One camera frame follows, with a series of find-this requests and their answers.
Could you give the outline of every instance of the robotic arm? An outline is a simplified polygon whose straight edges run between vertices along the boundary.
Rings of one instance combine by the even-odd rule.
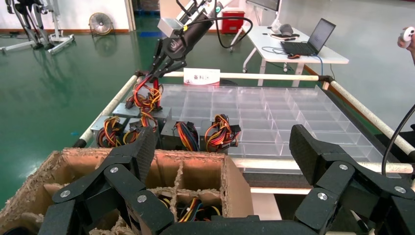
[[[175,19],[161,18],[158,25],[167,37],[160,39],[156,47],[154,61],[147,75],[150,82],[185,67],[186,55],[212,27],[216,15],[232,1],[193,0],[184,7],[177,0],[181,13]]]

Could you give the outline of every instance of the cardboard box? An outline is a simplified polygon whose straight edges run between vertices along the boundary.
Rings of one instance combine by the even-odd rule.
[[[66,148],[52,152],[0,211],[0,234],[18,226],[38,232],[43,215],[53,204],[51,196],[63,185],[94,171],[110,151]],[[156,195],[172,197],[170,210],[176,221],[176,204],[195,196],[206,206],[221,204],[225,217],[254,214],[250,187],[224,154],[156,150],[146,186]],[[117,213],[106,216],[105,222],[91,234],[132,234]]]

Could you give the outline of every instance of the laptop screen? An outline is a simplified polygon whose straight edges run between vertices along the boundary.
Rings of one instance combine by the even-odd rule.
[[[335,27],[336,26],[334,24],[326,21],[325,19],[321,19],[314,29],[313,34],[311,34],[308,42],[317,50],[317,52],[320,52]]]

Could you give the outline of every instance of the white desk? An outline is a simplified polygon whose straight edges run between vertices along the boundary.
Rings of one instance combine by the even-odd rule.
[[[249,26],[243,26],[243,30],[247,32]],[[293,28],[294,33],[300,35],[297,39],[291,42],[304,42],[308,41],[308,36],[304,33],[298,31],[297,29]],[[275,63],[275,62],[282,62],[282,63],[298,63],[296,69],[296,75],[301,75],[304,69],[305,63],[321,63],[320,59],[314,56],[301,56],[299,59],[288,59],[286,54],[276,54],[264,51],[263,47],[276,47],[281,48],[281,40],[273,38],[269,35],[263,35],[263,33],[273,33],[270,29],[267,29],[267,26],[254,26],[252,30],[248,33],[248,38],[254,45],[254,49],[247,57],[244,62],[243,71],[246,71],[246,64],[249,62],[251,57],[254,55],[256,51],[262,56],[261,67],[259,73],[265,73],[265,67],[267,62]],[[339,55],[335,51],[331,50],[330,48],[324,46],[318,55],[323,64],[348,64],[349,60],[344,58],[343,56]],[[294,81],[293,87],[298,87],[300,81]],[[258,80],[258,86],[262,86],[263,80]]]

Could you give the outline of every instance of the clear plastic tray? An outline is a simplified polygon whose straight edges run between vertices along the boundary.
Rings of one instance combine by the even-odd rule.
[[[303,124],[318,140],[340,144],[355,160],[380,162],[382,155],[318,87],[245,88],[165,85],[161,104],[172,107],[173,119],[192,121],[226,114],[242,132],[233,158],[287,159],[291,128]],[[299,174],[296,170],[246,169],[247,172]]]

